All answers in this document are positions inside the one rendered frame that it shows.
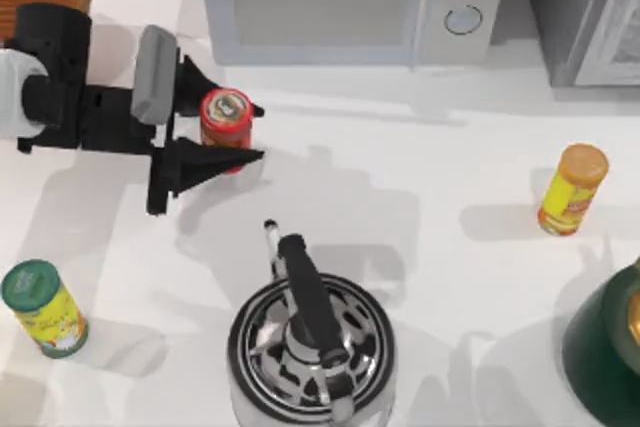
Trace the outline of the pale grey rounded box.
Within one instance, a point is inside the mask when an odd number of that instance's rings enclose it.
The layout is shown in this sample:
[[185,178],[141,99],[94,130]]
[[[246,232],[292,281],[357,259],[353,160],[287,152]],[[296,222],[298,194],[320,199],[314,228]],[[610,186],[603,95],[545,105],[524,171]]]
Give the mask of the pale grey rounded box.
[[156,26],[144,28],[136,58],[131,114],[145,125],[168,122],[175,90],[177,38]]

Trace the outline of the yellow can with green lid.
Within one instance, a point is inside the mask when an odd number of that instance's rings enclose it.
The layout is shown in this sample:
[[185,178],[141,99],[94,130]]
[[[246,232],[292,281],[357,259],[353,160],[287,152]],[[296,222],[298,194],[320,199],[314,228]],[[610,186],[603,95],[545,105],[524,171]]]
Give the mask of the yellow can with green lid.
[[88,321],[51,262],[16,264],[0,283],[0,297],[45,356],[68,357],[84,346]]

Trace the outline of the dark green pot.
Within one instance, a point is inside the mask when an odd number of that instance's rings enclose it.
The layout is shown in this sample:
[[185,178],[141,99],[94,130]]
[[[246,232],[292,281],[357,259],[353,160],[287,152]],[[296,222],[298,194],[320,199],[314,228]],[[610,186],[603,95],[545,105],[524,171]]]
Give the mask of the dark green pot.
[[562,367],[605,427],[640,427],[640,257],[598,286],[569,321]]

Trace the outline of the yellow can with orange lid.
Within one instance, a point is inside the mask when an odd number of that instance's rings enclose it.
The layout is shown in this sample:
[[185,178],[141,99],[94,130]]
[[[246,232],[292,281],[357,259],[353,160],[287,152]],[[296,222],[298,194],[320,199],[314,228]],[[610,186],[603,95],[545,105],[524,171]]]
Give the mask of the yellow can with orange lid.
[[540,227],[555,236],[576,233],[608,171],[608,158],[598,147],[567,146],[538,209]]

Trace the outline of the grey cabinet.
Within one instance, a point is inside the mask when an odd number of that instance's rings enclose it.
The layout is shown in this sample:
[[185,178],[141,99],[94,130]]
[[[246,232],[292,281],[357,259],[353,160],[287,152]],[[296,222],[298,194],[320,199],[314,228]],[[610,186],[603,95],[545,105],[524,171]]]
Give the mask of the grey cabinet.
[[550,84],[640,87],[640,0],[529,0]]

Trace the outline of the red can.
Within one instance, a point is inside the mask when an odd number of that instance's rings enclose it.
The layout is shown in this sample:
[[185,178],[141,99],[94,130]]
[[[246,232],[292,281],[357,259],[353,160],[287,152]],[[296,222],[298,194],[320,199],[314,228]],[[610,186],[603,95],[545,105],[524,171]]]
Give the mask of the red can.
[[249,149],[254,107],[249,98],[232,88],[215,88],[200,103],[200,141],[214,147]]

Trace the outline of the pale microwave oven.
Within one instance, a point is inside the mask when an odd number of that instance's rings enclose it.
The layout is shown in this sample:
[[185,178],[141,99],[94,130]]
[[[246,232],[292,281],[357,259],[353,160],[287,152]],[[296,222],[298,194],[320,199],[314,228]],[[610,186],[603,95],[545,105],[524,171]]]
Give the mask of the pale microwave oven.
[[[420,66],[480,61],[500,0],[428,0]],[[417,0],[204,0],[213,55],[224,66],[410,66]],[[484,16],[472,34],[443,25],[463,5]]]

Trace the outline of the microwave knob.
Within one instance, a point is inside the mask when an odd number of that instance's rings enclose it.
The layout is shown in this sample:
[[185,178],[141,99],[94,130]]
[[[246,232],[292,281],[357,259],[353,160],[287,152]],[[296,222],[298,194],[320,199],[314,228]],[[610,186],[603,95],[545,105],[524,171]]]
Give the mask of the microwave knob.
[[484,20],[482,11],[473,5],[451,9],[444,17],[443,25],[452,35],[465,36],[477,31]]

